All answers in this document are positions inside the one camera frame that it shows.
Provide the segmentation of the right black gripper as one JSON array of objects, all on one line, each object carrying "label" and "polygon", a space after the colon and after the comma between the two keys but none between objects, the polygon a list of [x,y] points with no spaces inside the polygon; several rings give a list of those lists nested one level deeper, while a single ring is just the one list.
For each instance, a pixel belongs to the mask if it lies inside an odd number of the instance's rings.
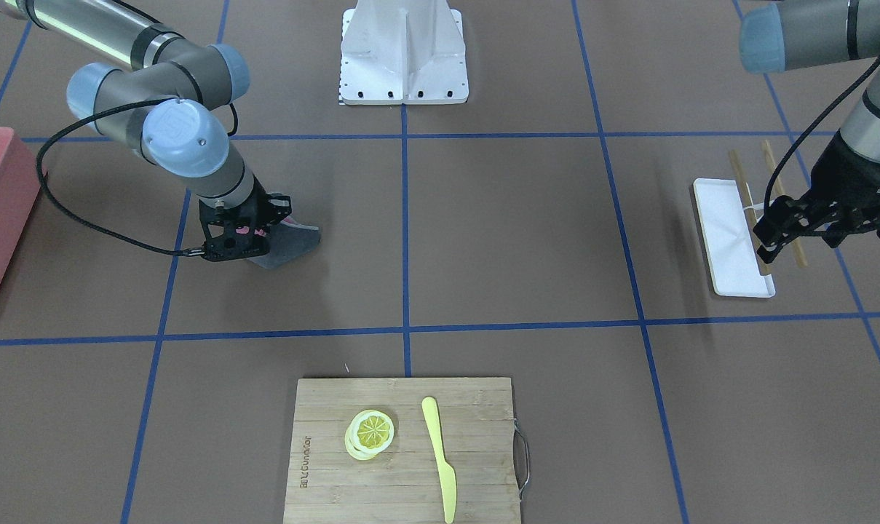
[{"label": "right black gripper", "polygon": [[251,177],[251,183],[253,188],[247,197],[247,233],[270,234],[280,221],[279,211],[255,175]]}]

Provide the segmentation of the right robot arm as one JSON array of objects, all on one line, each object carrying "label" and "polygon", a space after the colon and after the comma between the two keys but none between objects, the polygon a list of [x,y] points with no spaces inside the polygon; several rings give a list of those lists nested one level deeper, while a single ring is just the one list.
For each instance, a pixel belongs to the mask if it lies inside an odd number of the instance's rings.
[{"label": "right robot arm", "polygon": [[71,113],[179,177],[205,226],[265,237],[290,214],[289,199],[266,192],[213,113],[250,87],[239,51],[196,44],[120,1],[0,1],[0,13],[105,58],[71,77]]}]

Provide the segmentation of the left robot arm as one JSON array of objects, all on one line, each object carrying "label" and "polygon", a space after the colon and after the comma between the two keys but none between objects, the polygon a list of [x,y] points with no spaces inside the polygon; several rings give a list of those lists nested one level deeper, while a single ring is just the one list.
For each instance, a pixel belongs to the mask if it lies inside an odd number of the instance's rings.
[{"label": "left robot arm", "polygon": [[786,162],[814,130],[810,124],[773,170],[753,236],[766,264],[800,237],[836,248],[847,237],[875,232],[880,239],[880,1],[774,1],[745,15],[740,60],[754,74],[870,59],[868,70],[815,117],[821,123],[863,86],[828,146],[810,169],[799,198],[773,195]]}]

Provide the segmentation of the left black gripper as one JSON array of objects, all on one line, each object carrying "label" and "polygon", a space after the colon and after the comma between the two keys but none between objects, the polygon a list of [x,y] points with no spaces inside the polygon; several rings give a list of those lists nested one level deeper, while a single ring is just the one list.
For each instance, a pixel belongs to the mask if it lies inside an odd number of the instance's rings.
[{"label": "left black gripper", "polygon": [[823,241],[843,241],[880,228],[880,163],[860,156],[841,132],[835,133],[810,175],[812,184],[803,198],[773,199],[753,227],[756,255],[764,264],[775,262],[786,247],[796,264],[804,264],[798,238],[808,236],[810,225],[827,225],[819,233]]}]

